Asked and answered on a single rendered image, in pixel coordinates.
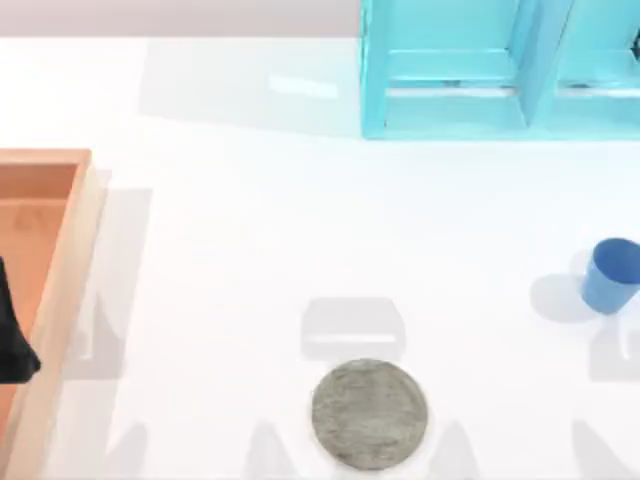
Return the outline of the shallow salmon-coloured box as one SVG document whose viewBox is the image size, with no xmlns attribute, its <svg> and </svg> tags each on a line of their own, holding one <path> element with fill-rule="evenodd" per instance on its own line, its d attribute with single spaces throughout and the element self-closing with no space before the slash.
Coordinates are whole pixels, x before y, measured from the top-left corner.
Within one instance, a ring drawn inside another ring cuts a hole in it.
<svg viewBox="0 0 640 480">
<path fill-rule="evenodd" d="M 0 297 L 41 362 L 0 384 L 0 480 L 43 468 L 105 196 L 88 149 L 0 148 Z"/>
</svg>

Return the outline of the blue cup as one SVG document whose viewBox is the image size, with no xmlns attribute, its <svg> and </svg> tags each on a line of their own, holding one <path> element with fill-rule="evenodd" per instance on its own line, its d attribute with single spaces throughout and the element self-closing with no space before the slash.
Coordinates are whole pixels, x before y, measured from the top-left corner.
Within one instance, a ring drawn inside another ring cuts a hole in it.
<svg viewBox="0 0 640 480">
<path fill-rule="evenodd" d="M 581 298 L 592 310 L 613 315 L 640 291 L 640 244 L 607 238 L 592 250 L 581 285 Z"/>
</svg>

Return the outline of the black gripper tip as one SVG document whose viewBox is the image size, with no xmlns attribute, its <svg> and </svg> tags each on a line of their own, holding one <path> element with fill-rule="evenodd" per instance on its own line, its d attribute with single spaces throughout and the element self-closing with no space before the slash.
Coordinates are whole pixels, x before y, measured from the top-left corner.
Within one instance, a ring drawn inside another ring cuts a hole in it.
<svg viewBox="0 0 640 480">
<path fill-rule="evenodd" d="M 4 259 L 0 257 L 0 384 L 26 384 L 41 366 L 19 326 Z"/>
</svg>

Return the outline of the light blue rack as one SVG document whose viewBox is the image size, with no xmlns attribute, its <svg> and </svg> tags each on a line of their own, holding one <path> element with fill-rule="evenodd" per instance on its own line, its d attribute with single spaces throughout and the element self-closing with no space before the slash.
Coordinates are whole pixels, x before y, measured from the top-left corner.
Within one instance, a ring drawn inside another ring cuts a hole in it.
<svg viewBox="0 0 640 480">
<path fill-rule="evenodd" d="M 360 0 L 370 139 L 640 140 L 640 0 Z"/>
</svg>

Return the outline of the round grey coaster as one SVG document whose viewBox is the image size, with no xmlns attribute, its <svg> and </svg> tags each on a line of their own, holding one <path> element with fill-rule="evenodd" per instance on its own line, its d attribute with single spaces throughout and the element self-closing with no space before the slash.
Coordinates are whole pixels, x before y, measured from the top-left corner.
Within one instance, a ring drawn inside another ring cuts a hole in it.
<svg viewBox="0 0 640 480">
<path fill-rule="evenodd" d="M 337 365 L 319 381 L 310 421 L 319 445 L 338 463 L 382 471 L 420 447 L 429 405 L 405 370 L 388 361 L 359 358 Z"/>
</svg>

